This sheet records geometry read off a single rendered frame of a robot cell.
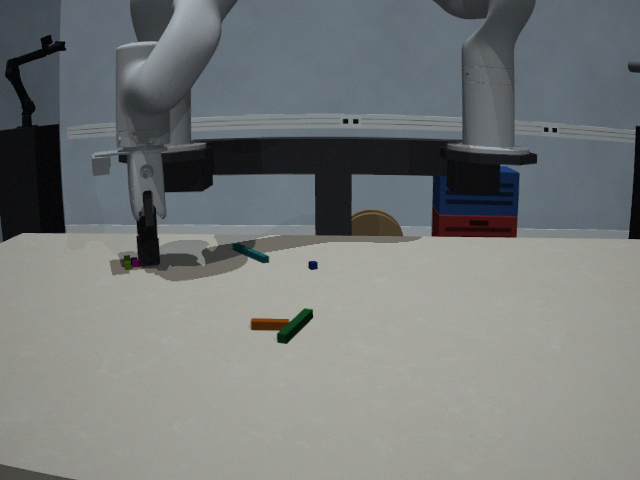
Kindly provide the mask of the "orange rod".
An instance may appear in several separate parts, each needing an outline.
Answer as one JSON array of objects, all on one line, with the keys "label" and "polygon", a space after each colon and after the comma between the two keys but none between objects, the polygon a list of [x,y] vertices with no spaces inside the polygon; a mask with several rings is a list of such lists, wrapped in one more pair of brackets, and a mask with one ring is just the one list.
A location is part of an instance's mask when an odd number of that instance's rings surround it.
[{"label": "orange rod", "polygon": [[280,331],[289,323],[289,319],[252,318],[251,330]]}]

